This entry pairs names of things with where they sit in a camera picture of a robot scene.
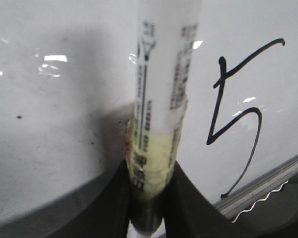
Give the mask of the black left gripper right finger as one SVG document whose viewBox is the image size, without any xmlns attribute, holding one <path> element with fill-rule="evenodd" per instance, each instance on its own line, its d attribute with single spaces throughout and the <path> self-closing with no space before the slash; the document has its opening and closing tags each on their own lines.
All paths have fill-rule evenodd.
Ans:
<svg viewBox="0 0 298 238">
<path fill-rule="evenodd" d="M 196 189 L 179 164 L 166 199 L 168 238 L 298 238 L 298 174 L 234 223 Z"/>
</svg>

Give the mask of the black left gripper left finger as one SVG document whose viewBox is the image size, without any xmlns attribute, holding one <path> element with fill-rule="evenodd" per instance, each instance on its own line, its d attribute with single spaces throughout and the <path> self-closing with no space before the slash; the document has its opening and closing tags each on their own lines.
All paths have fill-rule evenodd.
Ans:
<svg viewBox="0 0 298 238">
<path fill-rule="evenodd" d="M 130 186 L 126 161 L 93 202 L 50 238 L 125 238 L 130 219 Z"/>
</svg>

